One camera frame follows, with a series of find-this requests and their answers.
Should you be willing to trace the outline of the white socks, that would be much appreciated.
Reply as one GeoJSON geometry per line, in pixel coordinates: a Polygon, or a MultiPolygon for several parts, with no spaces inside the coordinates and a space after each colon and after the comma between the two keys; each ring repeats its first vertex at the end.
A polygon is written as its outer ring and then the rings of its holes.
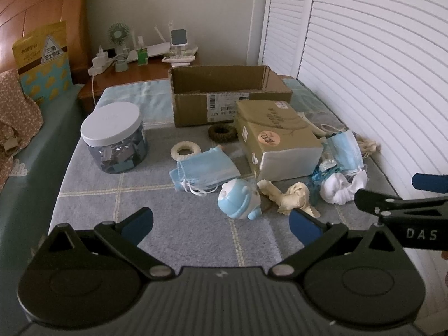
{"type": "Polygon", "coordinates": [[[359,189],[365,189],[368,176],[365,170],[359,171],[349,182],[342,173],[334,173],[320,185],[320,196],[329,204],[344,205],[354,200],[359,189]]]}

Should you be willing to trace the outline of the blue face mask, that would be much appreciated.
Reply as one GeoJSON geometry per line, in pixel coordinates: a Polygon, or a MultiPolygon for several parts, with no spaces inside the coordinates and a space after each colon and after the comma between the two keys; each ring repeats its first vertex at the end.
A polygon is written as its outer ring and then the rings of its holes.
{"type": "Polygon", "coordinates": [[[343,174],[352,175],[365,168],[361,150],[351,130],[326,139],[326,145],[343,174]]]}

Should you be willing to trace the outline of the cream knotted cloth toy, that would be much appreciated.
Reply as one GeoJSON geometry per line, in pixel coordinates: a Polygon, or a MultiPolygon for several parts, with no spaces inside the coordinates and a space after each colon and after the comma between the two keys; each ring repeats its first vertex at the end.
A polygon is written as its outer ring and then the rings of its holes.
{"type": "Polygon", "coordinates": [[[291,210],[301,209],[314,218],[320,217],[320,213],[310,202],[309,189],[300,181],[291,185],[284,193],[270,181],[266,180],[258,181],[257,187],[265,197],[268,197],[278,205],[278,213],[282,215],[290,215],[291,210]]]}

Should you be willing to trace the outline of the white bone toy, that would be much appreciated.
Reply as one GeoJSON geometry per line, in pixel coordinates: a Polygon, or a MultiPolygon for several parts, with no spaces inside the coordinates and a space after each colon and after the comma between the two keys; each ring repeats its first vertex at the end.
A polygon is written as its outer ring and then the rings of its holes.
{"type": "Polygon", "coordinates": [[[322,129],[320,129],[319,127],[317,127],[315,124],[313,124],[310,120],[308,120],[306,118],[306,115],[304,112],[298,112],[297,115],[299,116],[300,119],[302,119],[303,122],[305,122],[307,124],[307,126],[309,126],[309,128],[311,129],[312,133],[316,136],[316,137],[325,137],[326,136],[326,132],[322,129]]]}

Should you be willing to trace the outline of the blue white plush toy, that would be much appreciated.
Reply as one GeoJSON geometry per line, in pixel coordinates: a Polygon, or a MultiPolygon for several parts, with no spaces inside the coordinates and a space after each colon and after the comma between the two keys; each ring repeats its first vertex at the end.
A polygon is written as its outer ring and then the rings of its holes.
{"type": "Polygon", "coordinates": [[[258,191],[241,178],[223,184],[217,201],[220,210],[229,218],[254,220],[262,215],[258,191]]]}

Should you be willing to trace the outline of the light blue drawstring pouch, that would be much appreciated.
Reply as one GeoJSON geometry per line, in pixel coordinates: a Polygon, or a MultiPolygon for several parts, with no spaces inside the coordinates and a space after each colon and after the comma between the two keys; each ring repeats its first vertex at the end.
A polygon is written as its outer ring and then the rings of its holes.
{"type": "Polygon", "coordinates": [[[214,192],[218,186],[241,176],[239,169],[223,150],[216,146],[204,153],[181,160],[169,172],[177,191],[199,197],[214,192]]]}

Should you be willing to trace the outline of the closed tan cardboard box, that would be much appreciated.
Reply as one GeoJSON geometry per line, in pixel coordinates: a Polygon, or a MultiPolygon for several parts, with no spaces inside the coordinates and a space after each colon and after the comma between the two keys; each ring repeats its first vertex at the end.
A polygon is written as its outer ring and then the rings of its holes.
{"type": "Polygon", "coordinates": [[[320,140],[285,101],[240,100],[234,125],[258,181],[307,177],[318,166],[320,140]]]}

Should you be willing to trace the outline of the grey checked blanket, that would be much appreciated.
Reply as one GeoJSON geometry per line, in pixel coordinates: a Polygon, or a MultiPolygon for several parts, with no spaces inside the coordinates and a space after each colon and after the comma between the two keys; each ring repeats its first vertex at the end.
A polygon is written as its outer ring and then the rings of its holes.
{"type": "Polygon", "coordinates": [[[181,141],[210,149],[213,143],[205,126],[177,128],[170,118],[153,118],[144,122],[144,130],[148,154],[123,174],[102,172],[86,144],[77,144],[52,215],[54,225],[66,222],[76,230],[91,229],[148,207],[154,225],[141,248],[174,269],[269,268],[301,248],[289,230],[289,219],[267,198],[261,200],[263,213],[258,219],[232,219],[220,211],[217,193],[198,197],[174,188],[169,172],[176,164],[170,150],[181,141]]]}

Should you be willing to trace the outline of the brown floral cloth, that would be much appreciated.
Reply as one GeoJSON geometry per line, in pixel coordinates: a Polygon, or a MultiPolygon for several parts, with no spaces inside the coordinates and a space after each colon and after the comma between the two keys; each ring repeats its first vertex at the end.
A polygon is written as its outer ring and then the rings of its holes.
{"type": "Polygon", "coordinates": [[[39,106],[24,94],[15,69],[1,72],[1,189],[14,165],[14,156],[26,148],[43,126],[39,106]]]}

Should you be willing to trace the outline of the wooden nightstand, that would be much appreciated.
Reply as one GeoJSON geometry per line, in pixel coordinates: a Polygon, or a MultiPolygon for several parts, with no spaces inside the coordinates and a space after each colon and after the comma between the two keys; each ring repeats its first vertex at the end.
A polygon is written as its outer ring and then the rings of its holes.
{"type": "Polygon", "coordinates": [[[124,72],[117,73],[114,67],[108,67],[104,73],[91,77],[78,93],[81,115],[86,117],[94,110],[94,102],[99,100],[105,89],[128,83],[164,80],[169,77],[171,67],[157,57],[149,58],[148,64],[145,65],[131,62],[128,64],[128,70],[124,72]]]}

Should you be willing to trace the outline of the yellow blue paper bag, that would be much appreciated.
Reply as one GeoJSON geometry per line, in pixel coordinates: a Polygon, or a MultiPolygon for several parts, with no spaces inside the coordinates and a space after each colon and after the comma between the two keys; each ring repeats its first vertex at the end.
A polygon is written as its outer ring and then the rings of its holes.
{"type": "Polygon", "coordinates": [[[46,24],[12,46],[22,90],[37,105],[46,104],[72,87],[66,23],[46,24]]]}

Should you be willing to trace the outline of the white remote control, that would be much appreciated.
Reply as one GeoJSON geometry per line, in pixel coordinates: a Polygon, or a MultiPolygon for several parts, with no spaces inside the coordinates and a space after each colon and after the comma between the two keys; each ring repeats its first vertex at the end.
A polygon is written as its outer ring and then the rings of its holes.
{"type": "Polygon", "coordinates": [[[162,59],[163,63],[169,64],[190,64],[196,59],[195,55],[170,55],[162,59]]]}

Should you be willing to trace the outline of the white wifi router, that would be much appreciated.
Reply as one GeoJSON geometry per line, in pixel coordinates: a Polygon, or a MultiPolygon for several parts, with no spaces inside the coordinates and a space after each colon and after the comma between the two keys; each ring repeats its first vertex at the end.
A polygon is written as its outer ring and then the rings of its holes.
{"type": "Polygon", "coordinates": [[[171,43],[165,39],[157,26],[154,27],[159,38],[162,40],[161,43],[155,45],[145,45],[142,36],[138,37],[138,40],[135,39],[134,31],[131,31],[131,38],[134,45],[134,48],[128,53],[128,57],[126,58],[126,62],[137,62],[138,61],[138,53],[146,52],[146,56],[148,58],[162,56],[169,53],[171,48],[171,43]]]}

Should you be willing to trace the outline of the small green desk fan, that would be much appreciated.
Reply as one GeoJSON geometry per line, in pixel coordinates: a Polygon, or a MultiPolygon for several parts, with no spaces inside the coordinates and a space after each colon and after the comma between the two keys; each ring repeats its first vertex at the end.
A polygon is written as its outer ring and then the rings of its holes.
{"type": "Polygon", "coordinates": [[[124,23],[115,23],[107,31],[110,43],[115,49],[115,71],[117,73],[128,70],[129,49],[126,46],[126,39],[129,35],[129,28],[124,23]]]}

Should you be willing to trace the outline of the wooden headboard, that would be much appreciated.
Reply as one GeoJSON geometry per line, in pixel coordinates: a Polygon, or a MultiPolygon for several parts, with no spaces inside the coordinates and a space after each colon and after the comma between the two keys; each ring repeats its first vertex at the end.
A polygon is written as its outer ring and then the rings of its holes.
{"type": "Polygon", "coordinates": [[[13,43],[38,27],[63,20],[72,80],[86,82],[92,58],[87,0],[1,0],[1,70],[15,67],[13,43]]]}

